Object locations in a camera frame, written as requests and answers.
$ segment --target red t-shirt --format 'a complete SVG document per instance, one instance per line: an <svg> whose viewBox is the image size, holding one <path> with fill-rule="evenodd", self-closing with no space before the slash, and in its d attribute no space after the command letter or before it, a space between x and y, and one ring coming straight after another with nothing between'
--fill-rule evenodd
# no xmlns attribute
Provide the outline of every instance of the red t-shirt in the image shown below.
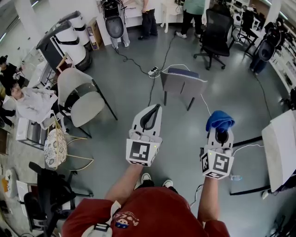
<svg viewBox="0 0 296 237"><path fill-rule="evenodd" d="M63 237L81 237L83 232L110 218L113 202L83 199L62 228ZM135 190L115 213L112 237L229 237L225 224L209 221L205 228L190 211L186 200L166 187Z"/></svg>

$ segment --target blue towel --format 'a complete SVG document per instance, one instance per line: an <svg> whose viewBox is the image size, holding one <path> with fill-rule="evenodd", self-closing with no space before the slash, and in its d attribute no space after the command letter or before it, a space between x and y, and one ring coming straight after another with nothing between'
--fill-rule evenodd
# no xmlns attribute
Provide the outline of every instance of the blue towel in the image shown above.
<svg viewBox="0 0 296 237"><path fill-rule="evenodd" d="M209 131L211 127L218 128L219 132L227 131L228 128L234 125L234 120L228 114L221 110L216 110L209 117L207 125L205 127L206 131Z"/></svg>

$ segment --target cartoon print on shirt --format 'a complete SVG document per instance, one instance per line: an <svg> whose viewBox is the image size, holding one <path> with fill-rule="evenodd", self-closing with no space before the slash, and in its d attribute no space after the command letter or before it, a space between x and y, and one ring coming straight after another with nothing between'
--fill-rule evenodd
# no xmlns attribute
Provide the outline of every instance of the cartoon print on shirt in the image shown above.
<svg viewBox="0 0 296 237"><path fill-rule="evenodd" d="M137 226L139 219L132 212L119 212L113 216L117 228L126 229L129 225Z"/></svg>

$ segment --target floor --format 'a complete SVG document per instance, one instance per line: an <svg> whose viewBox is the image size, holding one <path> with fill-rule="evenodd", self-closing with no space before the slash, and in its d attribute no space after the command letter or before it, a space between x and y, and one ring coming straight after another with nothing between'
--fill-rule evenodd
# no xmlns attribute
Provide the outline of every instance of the floor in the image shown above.
<svg viewBox="0 0 296 237"><path fill-rule="evenodd" d="M170 27L169 32L165 34L159 27L159 36L144 42L136 39L137 29L130 30L130 47L124 48L120 44L119 52L133 58L145 72L154 66L161 68L174 30L174 27ZM164 68L171 64L185 64L191 71L199 73L201 79L208 81L203 97L211 112L223 110L234 118L235 142L260 136L262 129L269 124L270 117L261 87L248 69L251 58L243 54L244 47L235 44L230 57L220 58L227 65L225 70L221 69L218 62L213 61L211 70L207 71L203 57L193 58L193 54L200 50L198 40L194 38L192 31L188 36L187 39L173 40ZM131 61L123 62L124 58L117 55L111 46L93 52L92 57L92 66L86 73L95 79L118 116L118 121L115 121L105 108L84 127L91 133L92 139L71 144L69 153L93 157L95 160L90 167L74 177L72 186L92 190L95 198L103 198L128 166L125 160L125 139L128 137L134 116L148 105L153 79L144 75ZM274 118L280 115L282 107L279 100L287 95L271 65L267 65L258 79L265 90L271 116ZM186 107L190 100L191 98L168 94L167 106L164 107L161 81L160 78L155 79L151 104L159 103L163 107L160 132L163 144L152 167L145 170L151 174L156 185L161 185L166 178L171 178L177 191L189 203L194 201L196 188L204 180L199 152L200 147L207 142L205 125L209 117L201 98L196 98L191 110L187 112ZM71 129L70 133L80 134L77 129ZM32 158L40 164L43 163L42 154L17 142L12 142L10 149L18 151L15 151L12 157L6 158L6 166L15 166L20 173L20 180L34 180L36 177L33 172L21 165L26 167ZM59 170L65 172L70 167L79 168L85 164L84 162L77 158L68 158ZM225 178L220 181L219 191L221 220L226 223L231 236L263 237L269 233L279 213L289 214L293 210L295 190L277 196L270 195L265 200L261 199L261 193L229 195L230 191L238 192L269 184L263 148L251 147L238 151L232 173L241 175L243 179L231 181ZM17 209L17 202L11 202ZM197 207L198 204L192 208L195 215ZM18 223L22 223L21 228L16 228L20 231L26 230L25 217L19 215L14 218Z"/></svg>

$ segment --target blue fabric on chair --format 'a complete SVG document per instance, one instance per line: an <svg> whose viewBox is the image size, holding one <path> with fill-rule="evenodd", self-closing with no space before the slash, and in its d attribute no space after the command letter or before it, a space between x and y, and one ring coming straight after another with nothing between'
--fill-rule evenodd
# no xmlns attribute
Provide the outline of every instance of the blue fabric on chair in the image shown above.
<svg viewBox="0 0 296 237"><path fill-rule="evenodd" d="M168 74L176 74L176 75L183 75L195 79L199 79L199 74L196 72L191 72L188 70L177 69L177 68L169 68L167 71Z"/></svg>
<svg viewBox="0 0 296 237"><path fill-rule="evenodd" d="M205 127L209 131L211 127L218 128L219 132L227 131L228 128L234 125L234 119L221 110L216 110L212 113Z"/></svg>

